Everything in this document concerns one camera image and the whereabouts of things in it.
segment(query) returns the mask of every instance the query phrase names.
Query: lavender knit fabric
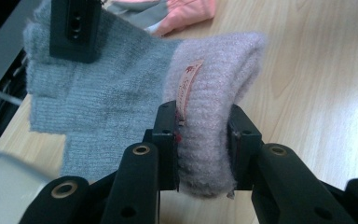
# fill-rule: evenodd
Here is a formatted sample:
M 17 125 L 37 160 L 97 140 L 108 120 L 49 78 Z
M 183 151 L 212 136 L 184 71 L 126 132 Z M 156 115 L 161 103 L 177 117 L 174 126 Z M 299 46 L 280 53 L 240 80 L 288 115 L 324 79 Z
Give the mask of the lavender knit fabric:
M 124 149 L 142 141 L 158 106 L 175 100 L 188 65 L 204 63 L 180 128 L 182 191 L 213 197 L 235 188 L 227 155 L 227 119 L 260 68 L 265 37 L 257 33 L 165 40 L 103 11 L 99 58 L 76 63 L 48 54 L 50 0 L 24 31 L 31 130 L 66 134 L 61 175 L 98 180 L 114 172 Z

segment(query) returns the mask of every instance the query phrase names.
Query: gray knit fabric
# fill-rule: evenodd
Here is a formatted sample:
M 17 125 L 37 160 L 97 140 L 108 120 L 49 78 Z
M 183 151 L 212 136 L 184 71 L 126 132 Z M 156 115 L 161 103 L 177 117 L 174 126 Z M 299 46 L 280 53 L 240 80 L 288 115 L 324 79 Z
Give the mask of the gray knit fabric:
M 24 31 L 33 95 L 32 131 L 65 133 L 62 175 L 98 180 L 118 168 L 123 150 L 153 128 L 162 85 L 178 40 L 161 40 L 103 11 L 99 59 L 51 58 L 50 1 Z

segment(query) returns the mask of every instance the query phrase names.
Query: fabric tag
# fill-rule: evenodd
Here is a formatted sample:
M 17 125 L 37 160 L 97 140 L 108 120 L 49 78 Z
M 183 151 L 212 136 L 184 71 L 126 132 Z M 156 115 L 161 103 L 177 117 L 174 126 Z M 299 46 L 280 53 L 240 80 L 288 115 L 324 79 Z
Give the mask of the fabric tag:
M 179 82 L 178 94 L 176 96 L 176 110 L 179 117 L 179 125 L 186 124 L 187 101 L 191 91 L 191 85 L 203 64 L 203 60 L 197 60 L 191 63 L 182 74 Z

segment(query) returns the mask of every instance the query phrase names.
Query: pink and gray cloth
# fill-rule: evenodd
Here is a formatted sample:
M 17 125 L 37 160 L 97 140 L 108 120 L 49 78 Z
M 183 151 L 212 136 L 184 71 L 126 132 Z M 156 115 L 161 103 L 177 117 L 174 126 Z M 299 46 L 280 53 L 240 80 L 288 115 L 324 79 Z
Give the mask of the pink and gray cloth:
M 254 82 L 265 47 L 258 33 L 203 39 L 153 37 L 103 10 L 98 59 L 49 56 L 50 0 L 24 31 L 31 130 L 66 135 L 61 175 L 98 180 L 114 172 L 126 147 L 153 127 L 158 106 L 176 99 L 188 65 L 203 60 L 179 132 L 180 190 L 199 197 L 232 191 L 227 120 Z
M 107 10 L 152 35 L 166 35 L 214 17 L 214 0 L 111 0 Z

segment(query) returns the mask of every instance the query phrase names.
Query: wood grain surface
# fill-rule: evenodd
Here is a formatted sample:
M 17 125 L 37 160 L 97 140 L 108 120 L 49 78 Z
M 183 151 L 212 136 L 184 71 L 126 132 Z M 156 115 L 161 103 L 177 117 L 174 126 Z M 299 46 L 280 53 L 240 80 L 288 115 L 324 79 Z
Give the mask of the wood grain surface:
M 263 140 L 292 148 L 323 181 L 343 189 L 358 177 L 358 1 L 216 0 L 216 15 L 168 38 L 258 31 L 263 70 L 240 106 Z M 64 136 L 30 133 L 28 96 L 0 151 L 57 175 Z M 163 223 L 258 223 L 249 192 L 198 200 L 163 192 Z

